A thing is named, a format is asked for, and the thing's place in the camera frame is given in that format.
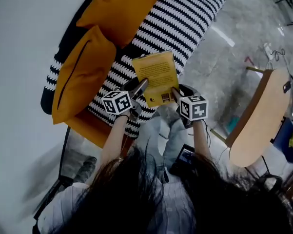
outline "black and white striped cushion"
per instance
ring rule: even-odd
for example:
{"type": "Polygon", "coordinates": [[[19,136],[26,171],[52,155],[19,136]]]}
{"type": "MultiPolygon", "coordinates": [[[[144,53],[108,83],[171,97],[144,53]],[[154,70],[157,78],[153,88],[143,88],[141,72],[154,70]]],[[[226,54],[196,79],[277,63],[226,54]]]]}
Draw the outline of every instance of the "black and white striped cushion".
{"type": "MultiPolygon", "coordinates": [[[[186,61],[202,40],[224,2],[225,0],[158,0],[132,42],[117,51],[108,77],[87,109],[112,126],[115,116],[105,112],[101,98],[136,77],[131,61],[141,55],[172,50],[176,71],[180,76],[186,61]]],[[[46,89],[55,90],[61,65],[54,59],[47,77],[46,89]]],[[[148,121],[156,110],[147,106],[144,97],[140,97],[138,102],[142,106],[142,114],[136,122],[129,121],[126,126],[126,134],[133,138],[138,136],[140,124],[148,121]]]]}

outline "concrete floor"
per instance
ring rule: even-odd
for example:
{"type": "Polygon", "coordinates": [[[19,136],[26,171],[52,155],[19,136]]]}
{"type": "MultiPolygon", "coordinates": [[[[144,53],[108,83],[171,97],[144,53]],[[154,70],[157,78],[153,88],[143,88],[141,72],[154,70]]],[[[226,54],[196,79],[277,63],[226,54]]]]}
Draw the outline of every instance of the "concrete floor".
{"type": "MultiPolygon", "coordinates": [[[[286,4],[277,0],[227,0],[216,21],[207,31],[185,66],[180,83],[195,87],[209,100],[208,125],[225,134],[226,125],[233,116],[241,116],[260,81],[255,72],[246,72],[245,58],[250,57],[260,69],[266,69],[268,58],[264,43],[272,50],[286,51],[289,70],[293,75],[293,26],[286,26],[293,13],[286,4]]],[[[274,68],[285,68],[281,57],[273,61],[274,68]]],[[[211,152],[218,162],[226,146],[213,135],[211,152]]],[[[219,161],[221,168],[236,171],[229,162],[229,149],[219,161]]],[[[264,154],[271,173],[286,177],[293,165],[286,162],[282,153],[272,145],[264,154]]],[[[265,172],[264,163],[254,164],[265,172]]]]}

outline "mustard yellow cushion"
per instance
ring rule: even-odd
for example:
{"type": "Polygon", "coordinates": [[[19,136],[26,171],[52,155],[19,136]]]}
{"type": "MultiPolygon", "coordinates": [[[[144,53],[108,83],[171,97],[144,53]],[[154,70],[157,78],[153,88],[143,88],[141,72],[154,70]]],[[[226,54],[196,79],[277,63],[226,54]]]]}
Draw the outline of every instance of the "mustard yellow cushion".
{"type": "Polygon", "coordinates": [[[131,42],[157,0],[93,0],[77,22],[78,27],[98,25],[116,46],[131,42]]]}
{"type": "Polygon", "coordinates": [[[114,62],[116,48],[98,26],[78,42],[63,64],[52,105],[53,123],[80,113],[94,98],[114,62]]]}
{"type": "MultiPolygon", "coordinates": [[[[98,147],[103,148],[107,137],[112,129],[107,123],[99,119],[88,110],[84,109],[79,114],[65,121],[77,133],[87,138],[98,147]]],[[[124,135],[123,136],[123,149],[121,156],[125,157],[133,140],[124,135]]]]}

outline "wire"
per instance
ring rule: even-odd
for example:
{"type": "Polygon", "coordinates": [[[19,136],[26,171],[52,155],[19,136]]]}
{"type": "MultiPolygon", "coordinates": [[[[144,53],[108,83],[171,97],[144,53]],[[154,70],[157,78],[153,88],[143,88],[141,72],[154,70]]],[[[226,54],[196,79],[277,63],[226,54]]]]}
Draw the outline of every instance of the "wire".
{"type": "Polygon", "coordinates": [[[245,167],[245,170],[254,178],[254,179],[258,179],[256,178],[252,172],[249,171],[249,169],[247,167],[245,167]]]}
{"type": "Polygon", "coordinates": [[[161,133],[159,133],[159,136],[163,137],[164,139],[168,139],[166,138],[164,135],[162,135],[161,133]]]}
{"type": "Polygon", "coordinates": [[[208,144],[208,138],[209,138],[209,148],[210,148],[210,145],[211,145],[211,138],[210,138],[210,135],[209,135],[209,133],[208,133],[208,125],[207,125],[207,123],[206,123],[206,121],[203,119],[203,122],[205,123],[205,125],[206,125],[206,128],[205,128],[205,130],[206,130],[206,134],[207,134],[207,144],[208,144]]]}
{"type": "Polygon", "coordinates": [[[224,150],[222,151],[222,153],[220,154],[220,158],[218,159],[217,164],[219,164],[219,161],[221,160],[222,154],[223,154],[228,148],[229,148],[229,147],[227,147],[226,149],[224,149],[224,150]]]}
{"type": "Polygon", "coordinates": [[[264,156],[262,155],[261,157],[262,157],[262,159],[263,159],[263,162],[264,162],[264,164],[265,164],[265,167],[266,167],[267,170],[268,170],[268,173],[270,173],[269,167],[268,167],[268,165],[267,165],[267,162],[265,161],[264,156]]]}
{"type": "MultiPolygon", "coordinates": [[[[126,124],[127,124],[128,121],[130,121],[129,116],[127,116],[127,115],[122,115],[122,116],[126,116],[126,117],[128,117],[128,120],[127,120],[127,122],[126,122],[126,124]]],[[[127,140],[128,140],[128,136],[131,134],[131,128],[128,127],[127,129],[128,129],[128,131],[127,131],[128,134],[126,134],[126,138],[125,138],[125,141],[124,141],[123,146],[122,146],[122,148],[121,148],[120,155],[122,154],[122,151],[123,151],[123,149],[124,149],[125,146],[126,146],[126,143],[127,143],[127,140]]]]}
{"type": "Polygon", "coordinates": [[[208,132],[208,125],[207,125],[207,123],[206,123],[206,121],[204,119],[202,121],[205,123],[205,130],[206,130],[206,134],[207,134],[207,145],[210,148],[210,146],[211,146],[211,138],[210,138],[210,134],[208,132]]]}
{"type": "MultiPolygon", "coordinates": [[[[288,72],[290,78],[293,80],[293,76],[291,75],[291,73],[290,73],[290,71],[289,71],[288,63],[287,63],[287,60],[286,60],[286,57],[285,57],[285,55],[286,55],[286,51],[285,51],[285,49],[282,48],[280,52],[277,51],[277,50],[273,50],[273,51],[272,51],[272,55],[274,56],[274,59],[275,59],[276,62],[279,61],[279,57],[280,57],[280,56],[283,57],[284,62],[285,62],[285,65],[286,65],[287,72],[288,72]]],[[[272,63],[272,60],[269,60],[269,61],[268,61],[267,66],[266,66],[265,69],[273,69],[273,63],[272,63]]]]}

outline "long dark hair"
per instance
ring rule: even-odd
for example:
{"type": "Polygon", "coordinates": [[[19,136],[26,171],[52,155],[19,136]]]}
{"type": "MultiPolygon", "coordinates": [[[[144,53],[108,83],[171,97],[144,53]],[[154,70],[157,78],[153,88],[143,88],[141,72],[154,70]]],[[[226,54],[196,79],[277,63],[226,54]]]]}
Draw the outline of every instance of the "long dark hair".
{"type": "MultiPolygon", "coordinates": [[[[204,156],[196,155],[191,165],[180,165],[173,173],[181,178],[192,201],[196,233],[292,233],[287,210],[277,195],[263,187],[246,191],[247,179],[238,184],[225,181],[204,156]]],[[[111,161],[80,197],[71,220],[53,233],[147,232],[163,195],[155,174],[154,159],[138,149],[121,162],[111,161]]]]}

